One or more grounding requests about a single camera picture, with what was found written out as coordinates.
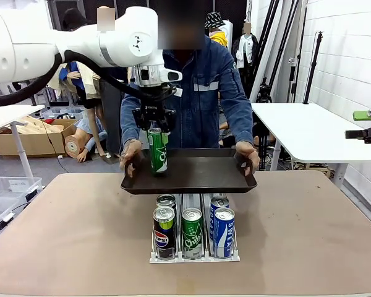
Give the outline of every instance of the table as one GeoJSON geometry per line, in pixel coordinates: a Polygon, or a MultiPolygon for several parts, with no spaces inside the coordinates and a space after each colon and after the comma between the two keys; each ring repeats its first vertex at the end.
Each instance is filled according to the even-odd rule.
{"type": "Polygon", "coordinates": [[[262,171],[230,195],[240,262],[150,264],[156,196],[62,174],[0,235],[0,293],[371,295],[371,223],[323,174],[262,171]]]}
{"type": "Polygon", "coordinates": [[[359,126],[309,103],[253,103],[254,113],[276,137],[271,170],[276,170],[281,145],[296,161],[337,164],[334,183],[341,187],[348,163],[371,162],[371,144],[345,139],[359,126]]]}
{"type": "Polygon", "coordinates": [[[22,142],[20,141],[19,133],[16,128],[16,120],[20,119],[28,114],[35,113],[36,111],[42,110],[44,105],[9,105],[0,107],[0,130],[7,126],[11,127],[12,135],[14,136],[15,143],[17,144],[20,161],[22,162],[23,170],[25,171],[26,177],[32,178],[32,171],[30,169],[29,162],[25,150],[23,149],[22,142]]]}

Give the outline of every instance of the black tray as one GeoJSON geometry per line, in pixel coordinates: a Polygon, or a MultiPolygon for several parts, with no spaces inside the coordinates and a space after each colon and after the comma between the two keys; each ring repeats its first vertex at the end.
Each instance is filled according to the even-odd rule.
{"type": "Polygon", "coordinates": [[[257,186],[252,174],[244,176],[251,161],[231,148],[168,150],[164,176],[151,173],[148,150],[142,150],[125,167],[121,187],[131,194],[246,193],[257,186]],[[133,164],[133,178],[127,167],[133,164]]]}

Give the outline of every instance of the blue can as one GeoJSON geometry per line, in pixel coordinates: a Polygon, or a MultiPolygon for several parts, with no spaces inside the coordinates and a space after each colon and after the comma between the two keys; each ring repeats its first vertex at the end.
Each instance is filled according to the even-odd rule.
{"type": "Polygon", "coordinates": [[[213,232],[215,230],[215,212],[220,207],[229,207],[229,200],[225,196],[213,196],[210,201],[210,239],[213,239],[213,232]]]}
{"type": "Polygon", "coordinates": [[[231,256],[234,220],[235,213],[232,209],[219,208],[215,212],[213,250],[217,258],[228,258],[231,256]]]}

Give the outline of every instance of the cardboard box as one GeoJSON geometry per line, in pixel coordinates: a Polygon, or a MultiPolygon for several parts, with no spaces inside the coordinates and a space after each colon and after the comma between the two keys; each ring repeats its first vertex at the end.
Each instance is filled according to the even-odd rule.
{"type": "MultiPolygon", "coordinates": [[[[20,134],[23,148],[28,157],[47,157],[48,155],[67,155],[64,149],[64,139],[75,133],[76,119],[55,119],[52,125],[63,125],[64,130],[58,133],[47,134],[20,134]]],[[[10,129],[0,133],[0,155],[18,156],[17,146],[10,129]]]]}

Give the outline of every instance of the pepsi logo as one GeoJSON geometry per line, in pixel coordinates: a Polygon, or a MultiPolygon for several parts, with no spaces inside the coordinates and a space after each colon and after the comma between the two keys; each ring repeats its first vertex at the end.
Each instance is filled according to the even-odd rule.
{"type": "Polygon", "coordinates": [[[154,231],[154,233],[156,245],[159,248],[164,248],[168,244],[169,238],[165,234],[162,234],[161,232],[154,231]]]}

